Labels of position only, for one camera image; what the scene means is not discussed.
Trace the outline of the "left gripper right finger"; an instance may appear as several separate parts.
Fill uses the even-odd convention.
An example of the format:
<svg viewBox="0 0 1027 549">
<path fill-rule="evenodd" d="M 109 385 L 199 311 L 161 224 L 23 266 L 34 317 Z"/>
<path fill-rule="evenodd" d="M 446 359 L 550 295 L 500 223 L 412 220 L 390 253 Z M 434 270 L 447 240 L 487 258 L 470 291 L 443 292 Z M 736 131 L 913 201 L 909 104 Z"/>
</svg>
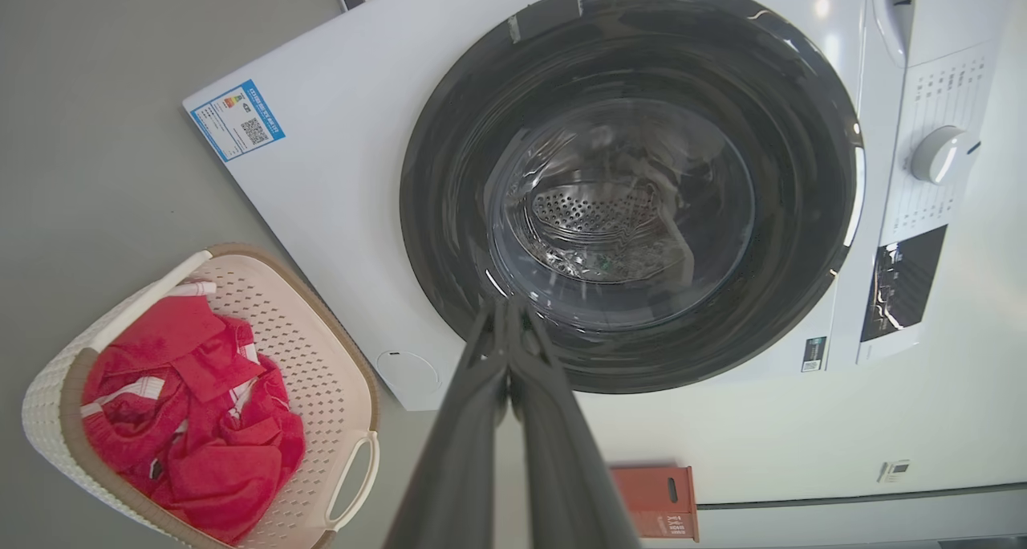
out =
<svg viewBox="0 0 1027 549">
<path fill-rule="evenodd" d="M 511 396 L 523 425 L 534 548 L 638 548 L 542 319 L 511 303 Z"/>
</svg>

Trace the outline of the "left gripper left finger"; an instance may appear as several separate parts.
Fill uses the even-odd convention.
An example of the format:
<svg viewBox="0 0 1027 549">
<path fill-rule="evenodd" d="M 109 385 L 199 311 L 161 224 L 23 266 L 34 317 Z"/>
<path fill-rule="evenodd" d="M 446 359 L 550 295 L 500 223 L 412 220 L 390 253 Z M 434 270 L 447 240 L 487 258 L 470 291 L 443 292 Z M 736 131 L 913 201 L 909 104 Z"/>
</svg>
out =
<svg viewBox="0 0 1027 549">
<path fill-rule="evenodd" d="M 506 300 L 478 314 L 385 548 L 492 548 L 495 433 L 507 406 Z"/>
</svg>

